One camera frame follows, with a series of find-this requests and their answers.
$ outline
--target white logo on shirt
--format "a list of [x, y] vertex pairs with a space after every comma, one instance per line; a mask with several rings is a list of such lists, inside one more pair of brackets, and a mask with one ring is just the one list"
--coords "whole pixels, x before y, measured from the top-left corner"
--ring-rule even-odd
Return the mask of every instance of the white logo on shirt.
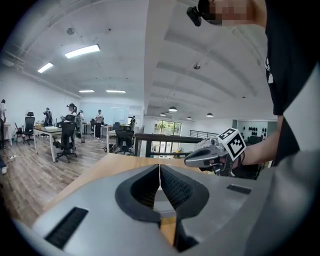
[[266, 57], [266, 59], [265, 59], [265, 63], [264, 63], [264, 67], [265, 67], [265, 69], [268, 71], [268, 73], [269, 73], [269, 78], [268, 78], [268, 84], [273, 84], [273, 82], [274, 82], [274, 77], [272, 76], [272, 74], [270, 73], [270, 65], [269, 65], [269, 59], [268, 59], [268, 57]]

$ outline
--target black t-shirt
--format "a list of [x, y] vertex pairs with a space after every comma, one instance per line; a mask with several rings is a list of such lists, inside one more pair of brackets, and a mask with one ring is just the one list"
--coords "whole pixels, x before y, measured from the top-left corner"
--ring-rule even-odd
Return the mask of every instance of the black t-shirt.
[[[268, 40], [266, 78], [273, 114], [281, 116], [319, 61], [319, 10], [313, 6], [316, 5], [313, 1], [266, 0], [265, 3], [265, 34]], [[298, 150], [295, 136], [284, 118], [274, 164]]]

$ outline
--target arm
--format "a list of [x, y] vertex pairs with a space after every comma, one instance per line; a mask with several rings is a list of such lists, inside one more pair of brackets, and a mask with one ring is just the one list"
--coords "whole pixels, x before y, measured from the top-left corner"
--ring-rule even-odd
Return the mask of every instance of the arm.
[[275, 159], [283, 119], [283, 115], [278, 115], [277, 130], [265, 140], [245, 149], [243, 165], [254, 165]]

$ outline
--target window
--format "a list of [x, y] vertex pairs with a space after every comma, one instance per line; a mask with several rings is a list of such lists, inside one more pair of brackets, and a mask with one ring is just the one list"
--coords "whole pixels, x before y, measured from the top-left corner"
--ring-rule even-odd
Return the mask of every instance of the window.
[[[164, 120], [155, 120], [154, 122], [154, 134], [162, 135], [174, 135], [180, 136], [182, 124], [180, 122], [171, 122]], [[172, 153], [177, 151], [179, 148], [178, 142], [165, 142], [165, 141], [153, 141], [152, 150], [159, 153]], [[173, 155], [166, 155], [166, 158], [173, 158]]]

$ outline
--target white cube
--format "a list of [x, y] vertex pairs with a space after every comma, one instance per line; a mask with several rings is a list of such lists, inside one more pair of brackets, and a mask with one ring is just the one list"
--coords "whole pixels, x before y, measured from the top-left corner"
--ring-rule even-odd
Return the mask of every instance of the white cube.
[[229, 128], [219, 134], [218, 142], [224, 146], [232, 161], [237, 159], [247, 147], [239, 130], [234, 128]]

